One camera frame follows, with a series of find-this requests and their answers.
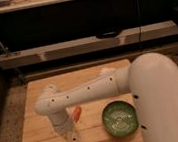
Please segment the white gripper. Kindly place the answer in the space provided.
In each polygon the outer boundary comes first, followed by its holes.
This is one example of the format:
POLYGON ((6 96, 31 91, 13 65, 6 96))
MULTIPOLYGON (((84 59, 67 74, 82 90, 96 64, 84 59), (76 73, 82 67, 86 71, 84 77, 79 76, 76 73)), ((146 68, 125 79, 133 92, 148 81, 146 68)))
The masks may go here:
POLYGON ((55 131, 62 135, 74 129, 75 123, 67 110, 60 110, 51 115, 52 125, 55 131))

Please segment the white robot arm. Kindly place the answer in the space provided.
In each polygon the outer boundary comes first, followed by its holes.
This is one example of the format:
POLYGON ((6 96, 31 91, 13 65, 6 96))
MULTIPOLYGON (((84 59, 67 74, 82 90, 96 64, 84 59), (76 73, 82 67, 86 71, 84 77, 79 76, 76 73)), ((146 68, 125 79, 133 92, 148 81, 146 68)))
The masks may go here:
POLYGON ((56 132, 67 134, 74 127, 69 107, 126 93, 133 96, 144 142, 178 142, 178 66, 161 53, 145 53, 121 69, 104 69, 65 92, 46 85, 35 111, 49 117, 56 132))

